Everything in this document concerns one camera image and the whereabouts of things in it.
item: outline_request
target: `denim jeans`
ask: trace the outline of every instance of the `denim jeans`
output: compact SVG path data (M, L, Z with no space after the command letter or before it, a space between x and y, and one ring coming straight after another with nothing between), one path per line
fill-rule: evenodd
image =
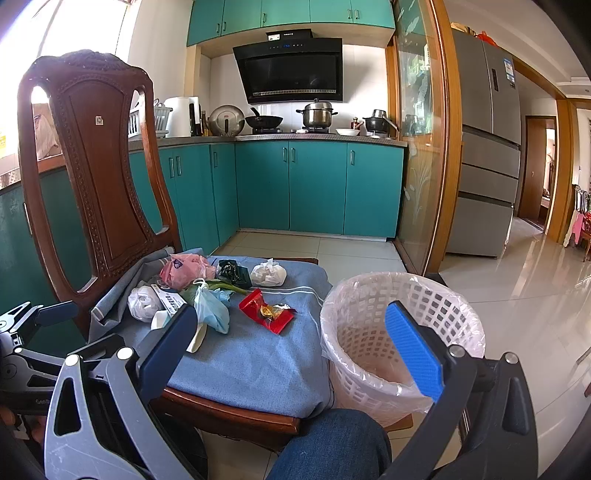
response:
M375 480L392 462L384 429L357 410L325 410L301 426L267 480Z

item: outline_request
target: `doorway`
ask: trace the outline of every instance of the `doorway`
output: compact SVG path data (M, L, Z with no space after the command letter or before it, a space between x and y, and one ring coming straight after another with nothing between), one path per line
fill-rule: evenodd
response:
M556 117L525 117L525 168L517 216L545 231L556 175Z

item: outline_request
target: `light blue plastic bag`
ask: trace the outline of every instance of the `light blue plastic bag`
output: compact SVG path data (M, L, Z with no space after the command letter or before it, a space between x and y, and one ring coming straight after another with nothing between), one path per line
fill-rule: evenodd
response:
M230 328L228 308L207 289L205 282L197 289L194 305L199 322L206 323L220 333L228 333Z

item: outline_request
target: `dish rack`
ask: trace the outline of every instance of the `dish rack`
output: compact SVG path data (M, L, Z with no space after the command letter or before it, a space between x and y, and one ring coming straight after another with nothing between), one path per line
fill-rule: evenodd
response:
M135 106L129 112L129 125L127 129L127 137L129 140L141 140L142 132L139 128L139 107L140 104ZM166 130L166 124L168 122L168 114L173 109L164 106L163 103L156 98L154 101L154 126L156 127L156 138L164 138L168 133Z

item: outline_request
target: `blue gripper pad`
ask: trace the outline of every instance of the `blue gripper pad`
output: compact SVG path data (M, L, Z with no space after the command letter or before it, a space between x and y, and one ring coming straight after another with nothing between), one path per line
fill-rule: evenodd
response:
M416 323L407 318L395 303L386 308L385 323L386 330L418 389L437 402L443 392L443 367L421 337Z

